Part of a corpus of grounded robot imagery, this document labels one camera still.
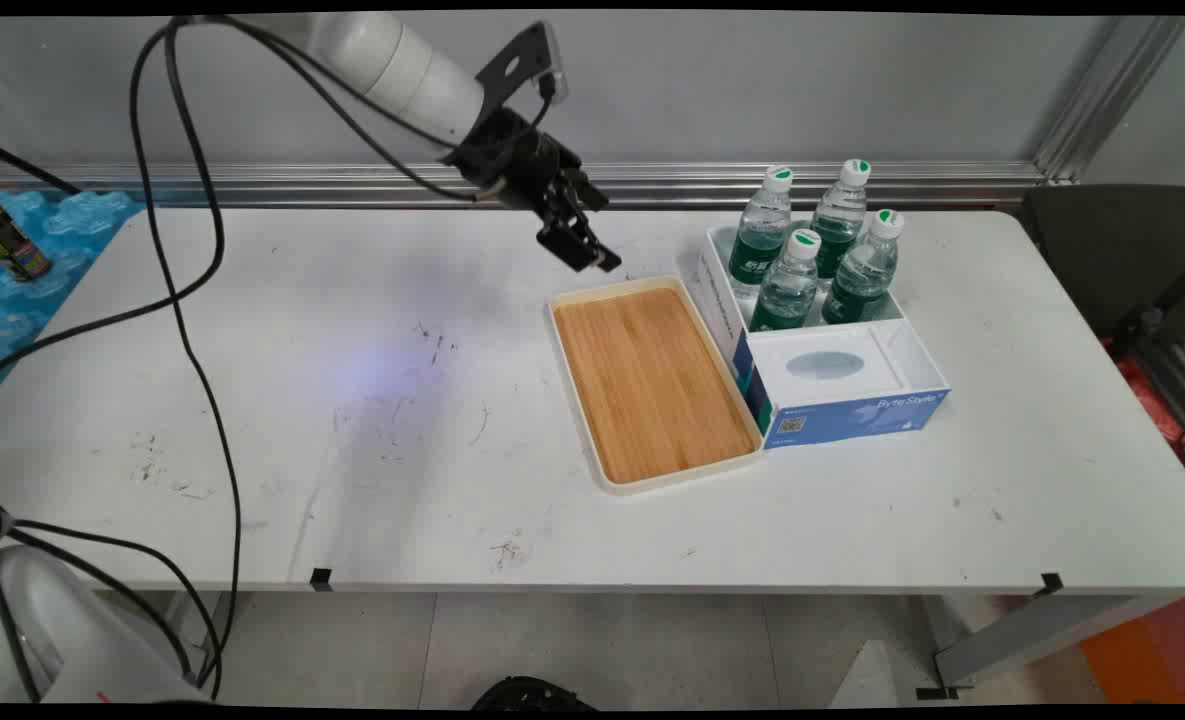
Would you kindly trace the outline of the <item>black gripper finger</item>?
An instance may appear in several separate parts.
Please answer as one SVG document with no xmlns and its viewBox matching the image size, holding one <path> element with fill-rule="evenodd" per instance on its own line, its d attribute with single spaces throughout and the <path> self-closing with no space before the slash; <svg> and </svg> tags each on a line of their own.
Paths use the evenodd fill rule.
<svg viewBox="0 0 1185 720">
<path fill-rule="evenodd" d="M 592 186 L 592 182 L 589 181 L 587 173 L 583 171 L 561 171 L 557 191 L 559 191 L 559 197 L 569 197 L 570 200 L 577 200 L 584 214 L 587 214 L 587 211 L 600 211 L 609 205 L 609 199 Z M 619 269 L 620 265 L 621 258 L 619 253 L 611 251 L 611 270 Z"/>
<path fill-rule="evenodd" d="M 538 245 L 555 258 L 563 261 L 574 272 L 588 268 L 611 272 L 611 249 L 598 242 L 577 200 L 551 197 L 542 213 L 537 211 L 537 214 L 542 219 L 542 227 L 536 233 Z"/>
</svg>

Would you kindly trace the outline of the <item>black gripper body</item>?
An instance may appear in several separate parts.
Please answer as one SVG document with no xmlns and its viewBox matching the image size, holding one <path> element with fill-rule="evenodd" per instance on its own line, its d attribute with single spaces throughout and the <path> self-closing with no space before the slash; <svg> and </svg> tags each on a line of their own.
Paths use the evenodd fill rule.
<svg viewBox="0 0 1185 720">
<path fill-rule="evenodd" d="M 579 199 L 568 174 L 579 171 L 579 156 L 510 108 L 497 108 L 469 133 L 447 165 L 479 188 L 497 191 L 506 208 L 561 213 Z"/>
</svg>

